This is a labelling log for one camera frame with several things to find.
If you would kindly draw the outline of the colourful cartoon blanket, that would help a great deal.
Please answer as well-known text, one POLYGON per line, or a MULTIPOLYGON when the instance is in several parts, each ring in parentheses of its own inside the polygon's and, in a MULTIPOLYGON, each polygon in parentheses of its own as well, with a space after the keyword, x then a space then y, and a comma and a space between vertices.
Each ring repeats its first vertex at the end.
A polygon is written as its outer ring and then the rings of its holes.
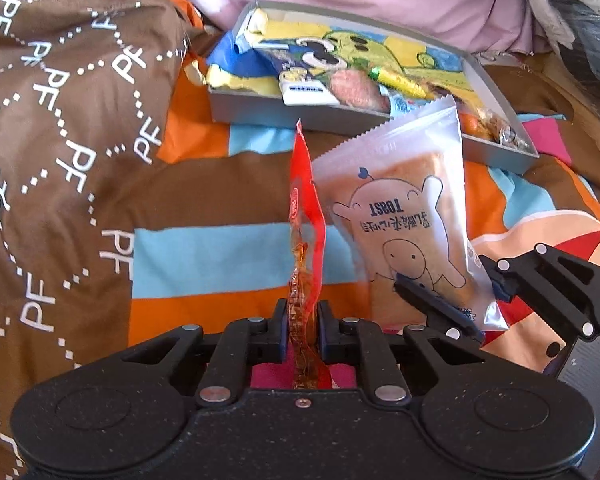
MULTIPOLYGON (((513 257, 547 242, 600 266, 600 120, 544 63, 492 65, 539 159, 524 174, 466 162, 468 236, 513 257)), ((289 130, 212 122, 208 93, 178 76, 160 170, 140 188, 129 340, 195 322, 208 333, 269 314, 291 271, 289 130)))

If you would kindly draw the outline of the grey tray box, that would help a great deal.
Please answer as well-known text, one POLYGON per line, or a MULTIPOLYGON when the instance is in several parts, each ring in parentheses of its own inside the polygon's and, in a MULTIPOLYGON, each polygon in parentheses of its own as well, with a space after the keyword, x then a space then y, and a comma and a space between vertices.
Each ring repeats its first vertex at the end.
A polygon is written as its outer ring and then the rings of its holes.
MULTIPOLYGON (((484 114, 490 110, 493 114, 497 114, 504 119, 516 131, 518 136, 529 144, 525 151, 519 151, 516 148, 498 144, 494 139, 487 141, 462 133, 466 158, 472 162, 481 162, 488 166, 516 172, 516 174, 526 172, 538 159, 538 150, 513 107, 505 99, 503 92, 486 72, 486 69, 481 66, 478 58, 472 54, 426 36, 421 32, 416 32, 416 30, 389 25, 354 14, 289 2, 259 0, 250 2, 239 14, 236 24, 229 32, 237 32, 248 13, 257 8, 271 10, 275 14, 282 14, 291 21, 298 20, 300 16, 306 15, 311 20, 319 23, 335 24, 337 26, 342 24, 356 25, 361 28, 368 28, 373 32, 384 32, 385 34, 414 39, 461 55, 465 60, 470 81, 482 99, 483 107, 468 108, 452 97, 458 112, 470 113, 483 120, 484 114)), ((355 136, 388 122, 392 118, 389 114, 372 112, 371 110, 357 110, 344 105, 286 106, 279 98, 255 96, 251 93, 233 90, 208 88, 208 91, 213 120, 227 122, 228 124, 289 128, 295 122, 303 122, 306 128, 312 130, 337 133, 343 136, 355 136)))

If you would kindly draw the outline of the brown PF patterned cloth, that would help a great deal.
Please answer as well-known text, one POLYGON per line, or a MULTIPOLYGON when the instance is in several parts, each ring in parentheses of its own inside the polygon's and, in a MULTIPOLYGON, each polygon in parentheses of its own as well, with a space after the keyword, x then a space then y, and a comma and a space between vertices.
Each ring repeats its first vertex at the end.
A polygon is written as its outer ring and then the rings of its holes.
POLYGON ((186 0, 0 0, 0 479, 30 387, 125 347, 186 0))

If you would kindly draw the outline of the toast bread packet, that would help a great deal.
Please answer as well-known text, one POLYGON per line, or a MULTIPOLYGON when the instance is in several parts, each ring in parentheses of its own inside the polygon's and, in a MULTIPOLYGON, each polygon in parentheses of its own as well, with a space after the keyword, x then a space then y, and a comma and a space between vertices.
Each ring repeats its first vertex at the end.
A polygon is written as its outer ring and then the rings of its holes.
POLYGON ((424 315, 400 298, 404 278, 479 330, 507 330, 468 237, 460 118, 452 96, 344 141, 312 162, 326 216, 364 271, 372 318, 386 330, 424 315))

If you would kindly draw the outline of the orange mandarin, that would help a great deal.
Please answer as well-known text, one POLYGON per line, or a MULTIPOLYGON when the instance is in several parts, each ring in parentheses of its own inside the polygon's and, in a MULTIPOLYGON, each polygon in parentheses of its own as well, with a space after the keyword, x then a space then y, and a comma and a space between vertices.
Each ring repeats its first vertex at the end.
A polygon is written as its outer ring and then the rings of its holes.
POLYGON ((460 128, 462 133, 469 134, 475 138, 492 141, 493 136, 488 126, 476 115, 459 112, 460 128))

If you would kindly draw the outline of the red snack packet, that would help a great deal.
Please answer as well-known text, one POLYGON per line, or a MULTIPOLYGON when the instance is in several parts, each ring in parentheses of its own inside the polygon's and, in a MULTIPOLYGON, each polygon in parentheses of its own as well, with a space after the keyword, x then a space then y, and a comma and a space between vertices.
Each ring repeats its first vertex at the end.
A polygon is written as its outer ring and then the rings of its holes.
POLYGON ((288 221, 294 259, 287 296, 289 344, 294 364, 292 386, 329 389, 332 376, 318 350, 317 322, 324 278, 326 222, 301 124, 296 125, 290 159, 288 221))

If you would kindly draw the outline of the round rice cracker packet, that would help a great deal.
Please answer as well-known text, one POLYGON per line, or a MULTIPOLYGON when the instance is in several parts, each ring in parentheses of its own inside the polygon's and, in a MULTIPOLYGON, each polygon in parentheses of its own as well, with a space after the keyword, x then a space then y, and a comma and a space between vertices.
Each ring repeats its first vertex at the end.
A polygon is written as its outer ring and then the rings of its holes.
POLYGON ((357 110, 389 113, 388 98, 381 94, 378 84, 362 70, 346 68, 332 72, 328 78, 328 88, 343 105, 357 110))

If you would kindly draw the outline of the clear seaweed cracker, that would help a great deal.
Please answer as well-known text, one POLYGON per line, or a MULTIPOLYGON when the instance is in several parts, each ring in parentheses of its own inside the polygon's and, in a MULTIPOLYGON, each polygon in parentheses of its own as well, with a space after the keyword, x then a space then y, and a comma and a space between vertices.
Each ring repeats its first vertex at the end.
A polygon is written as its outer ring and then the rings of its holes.
POLYGON ((525 151, 529 144, 500 116, 488 110, 483 116, 483 125, 489 131, 492 138, 503 146, 525 151))

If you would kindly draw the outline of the light blue snack packet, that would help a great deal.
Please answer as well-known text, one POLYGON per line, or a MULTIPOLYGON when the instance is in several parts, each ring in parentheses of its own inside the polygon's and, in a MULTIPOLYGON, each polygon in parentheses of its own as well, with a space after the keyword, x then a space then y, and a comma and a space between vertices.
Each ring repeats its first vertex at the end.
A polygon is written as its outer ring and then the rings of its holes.
POLYGON ((399 93, 391 93, 388 96, 391 117, 398 117, 411 113, 413 110, 417 110, 419 107, 428 103, 427 100, 411 99, 407 96, 402 96, 399 93))

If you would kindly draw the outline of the cartoon drawing paper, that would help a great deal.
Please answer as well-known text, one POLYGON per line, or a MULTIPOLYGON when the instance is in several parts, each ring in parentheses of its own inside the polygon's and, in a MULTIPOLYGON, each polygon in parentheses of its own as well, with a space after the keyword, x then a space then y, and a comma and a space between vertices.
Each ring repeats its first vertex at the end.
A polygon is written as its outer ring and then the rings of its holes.
MULTIPOLYGON (((464 58, 448 49, 356 25, 319 23, 306 15, 291 21, 262 8, 250 11, 237 32, 228 32, 222 37, 208 57, 204 74, 198 74, 196 68, 191 67, 189 79, 213 90, 246 92, 283 101, 274 68, 252 47, 261 41, 303 37, 329 41, 336 55, 347 62, 346 68, 356 68, 367 75, 374 65, 395 70, 420 84, 427 91, 425 100, 428 102, 437 99, 428 92, 430 84, 472 90, 479 96, 470 81, 464 58)), ((387 98, 391 93, 402 94, 382 84, 378 87, 387 98)))

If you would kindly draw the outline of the yellow gold snack packet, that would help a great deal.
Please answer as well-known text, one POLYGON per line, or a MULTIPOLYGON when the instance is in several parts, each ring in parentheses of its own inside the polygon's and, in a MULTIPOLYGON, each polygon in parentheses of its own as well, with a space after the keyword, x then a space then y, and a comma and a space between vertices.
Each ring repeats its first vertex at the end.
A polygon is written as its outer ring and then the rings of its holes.
POLYGON ((428 92, 436 98, 442 96, 452 96, 459 103, 464 103, 471 108, 483 107, 483 102, 480 100, 478 94, 472 90, 465 90, 461 88, 452 87, 451 89, 438 86, 437 84, 430 84, 428 86, 428 92))

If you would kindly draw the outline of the dark blue snack bar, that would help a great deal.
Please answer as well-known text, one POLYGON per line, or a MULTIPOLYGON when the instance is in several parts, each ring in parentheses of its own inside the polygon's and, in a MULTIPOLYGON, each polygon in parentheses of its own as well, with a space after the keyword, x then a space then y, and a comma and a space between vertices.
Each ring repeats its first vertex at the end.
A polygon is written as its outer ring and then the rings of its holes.
POLYGON ((329 41, 303 37, 261 41, 252 48, 274 68, 286 106, 339 104, 327 79, 346 68, 347 62, 336 55, 329 41))

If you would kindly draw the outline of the yellow green snack packet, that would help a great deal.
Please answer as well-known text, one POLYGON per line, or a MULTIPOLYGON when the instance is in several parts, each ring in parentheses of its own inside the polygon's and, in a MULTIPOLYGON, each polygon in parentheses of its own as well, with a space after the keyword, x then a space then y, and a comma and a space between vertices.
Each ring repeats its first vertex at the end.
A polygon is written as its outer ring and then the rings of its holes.
POLYGON ((411 99, 424 100, 427 96, 427 91, 420 84, 404 75, 399 74, 395 70, 374 65, 368 70, 368 76, 378 84, 399 91, 411 99))

